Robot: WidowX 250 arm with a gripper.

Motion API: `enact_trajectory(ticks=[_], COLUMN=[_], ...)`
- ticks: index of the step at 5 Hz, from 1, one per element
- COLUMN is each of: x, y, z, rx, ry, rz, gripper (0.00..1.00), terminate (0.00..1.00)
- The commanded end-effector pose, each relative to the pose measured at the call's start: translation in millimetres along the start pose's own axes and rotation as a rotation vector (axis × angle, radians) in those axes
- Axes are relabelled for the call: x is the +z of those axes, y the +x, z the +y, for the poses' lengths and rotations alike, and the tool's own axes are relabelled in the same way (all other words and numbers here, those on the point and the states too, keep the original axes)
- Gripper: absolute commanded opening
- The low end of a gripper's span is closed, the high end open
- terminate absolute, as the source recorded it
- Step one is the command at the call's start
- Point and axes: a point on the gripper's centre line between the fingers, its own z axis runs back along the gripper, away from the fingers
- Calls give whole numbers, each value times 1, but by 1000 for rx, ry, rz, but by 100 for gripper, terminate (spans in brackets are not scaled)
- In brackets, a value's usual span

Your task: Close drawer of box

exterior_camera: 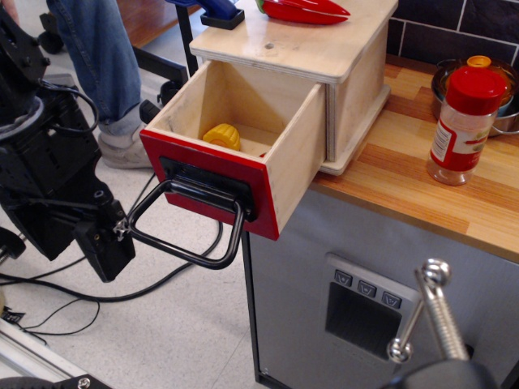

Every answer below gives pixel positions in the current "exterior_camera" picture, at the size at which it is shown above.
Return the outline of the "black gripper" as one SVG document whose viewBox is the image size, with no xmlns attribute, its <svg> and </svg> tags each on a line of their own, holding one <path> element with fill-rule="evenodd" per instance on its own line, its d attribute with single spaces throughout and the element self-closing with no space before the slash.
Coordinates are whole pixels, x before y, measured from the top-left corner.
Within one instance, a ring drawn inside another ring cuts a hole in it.
<svg viewBox="0 0 519 389">
<path fill-rule="evenodd" d="M 132 238 L 114 231 L 125 213 L 108 186 L 94 179 L 69 182 L 50 195 L 1 188 L 1 205 L 13 223 L 47 258 L 57 258 L 72 241 L 109 283 L 135 257 Z"/>
</svg>

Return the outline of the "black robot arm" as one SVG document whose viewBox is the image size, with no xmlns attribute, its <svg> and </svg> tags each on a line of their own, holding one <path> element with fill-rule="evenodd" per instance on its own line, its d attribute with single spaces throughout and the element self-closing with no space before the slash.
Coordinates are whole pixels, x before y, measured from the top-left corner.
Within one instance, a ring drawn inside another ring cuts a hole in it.
<svg viewBox="0 0 519 389">
<path fill-rule="evenodd" d="M 49 260 L 77 242 L 104 282 L 134 258 L 119 201 L 95 174 L 101 151 L 75 99 L 44 79 L 37 39 L 1 11 L 1 206 Z"/>
</svg>

